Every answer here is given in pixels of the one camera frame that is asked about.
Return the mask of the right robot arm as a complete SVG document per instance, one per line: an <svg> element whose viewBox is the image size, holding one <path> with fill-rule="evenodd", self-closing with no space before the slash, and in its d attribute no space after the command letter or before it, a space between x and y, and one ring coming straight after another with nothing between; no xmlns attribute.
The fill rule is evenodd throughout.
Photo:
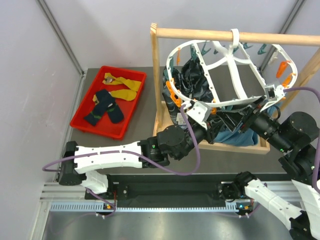
<svg viewBox="0 0 320 240"><path fill-rule="evenodd" d="M220 184L219 196L231 201L253 199L285 225L292 239L318 240L320 151L311 143L319 137L320 129L312 116L301 111L279 123L262 109L263 102L260 98L245 107L218 110L216 115L230 130L252 130L283 153L278 161L296 187L304 209L291 205L248 171L237 174L231 183Z"/></svg>

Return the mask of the navy sock with santa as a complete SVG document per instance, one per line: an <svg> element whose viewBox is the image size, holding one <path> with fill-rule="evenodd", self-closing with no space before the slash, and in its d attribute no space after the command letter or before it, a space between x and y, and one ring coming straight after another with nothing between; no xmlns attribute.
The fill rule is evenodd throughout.
<svg viewBox="0 0 320 240"><path fill-rule="evenodd" d="M104 102L115 102L115 98L111 95L105 95L102 98L99 99L99 103L96 104L94 108L91 110L91 112L84 117L84 120L87 121L90 125L95 126L101 118L104 116L105 108L104 108Z"/></svg>

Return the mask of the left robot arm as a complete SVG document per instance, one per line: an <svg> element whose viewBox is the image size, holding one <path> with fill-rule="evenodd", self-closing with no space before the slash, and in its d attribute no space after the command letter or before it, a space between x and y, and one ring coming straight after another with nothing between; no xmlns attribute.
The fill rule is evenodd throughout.
<svg viewBox="0 0 320 240"><path fill-rule="evenodd" d="M159 168L167 173L186 176L185 172L168 169L169 159L181 160L191 150L196 151L196 165L200 166L199 143L207 140L213 143L224 123L217 117L207 122L207 128L190 122L183 129L169 125L156 136L130 144L110 147L84 147L75 141L65 146L60 165L58 183L61 186L81 185L102 198L109 198L114 191L111 180L98 171L102 169L128 167L136 169Z"/></svg>

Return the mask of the white round clip hanger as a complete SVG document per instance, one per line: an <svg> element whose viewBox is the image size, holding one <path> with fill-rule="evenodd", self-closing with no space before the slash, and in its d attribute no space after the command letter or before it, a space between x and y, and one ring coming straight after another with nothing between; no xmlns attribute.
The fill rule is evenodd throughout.
<svg viewBox="0 0 320 240"><path fill-rule="evenodd" d="M247 47L245 46L247 43L253 43L253 42L245 42L243 43L244 49L247 52ZM199 50L202 53L203 59L207 65L210 65L221 58L223 58L223 55L221 52L217 51L213 44L211 42L201 42L198 44ZM170 62L171 68L177 68L178 70L181 70L183 65L189 60L189 59L196 59L198 58L195 54L195 49L193 49L191 46L187 46L182 48L179 51L179 54L173 55L173 58ZM291 67L289 66L287 60L282 56L284 59L284 63L280 65L280 68L278 69L276 76L282 77L284 73L287 73L287 68ZM264 91L264 88L261 87L260 83L257 81L256 76L253 74L251 68L249 65L246 64L237 64L239 77L241 80L241 83L243 85L243 89L248 97L256 96L258 99L262 96L265 96L265 104L263 107L266 106L268 100ZM169 80L166 82L166 86L168 87L168 90L170 92L170 97L173 100L173 102L180 107L183 102L185 101L200 101L196 99L189 98L188 96L183 95L180 90L178 90L175 86L174 78L172 77L172 70L167 71ZM292 69L288 72L288 77L280 83L281 85L286 85L286 82L290 81L292 79ZM209 75L211 76L212 82L214 84L214 87L216 89L217 95L221 101L230 101L236 99L238 96L233 88L233 83L231 80L231 75L229 72L229 68L227 63L223 63L219 67L216 67L214 69L209 70ZM272 81L266 81L266 84L273 83ZM254 101L250 101L249 103L242 103L239 105L247 105Z"/></svg>

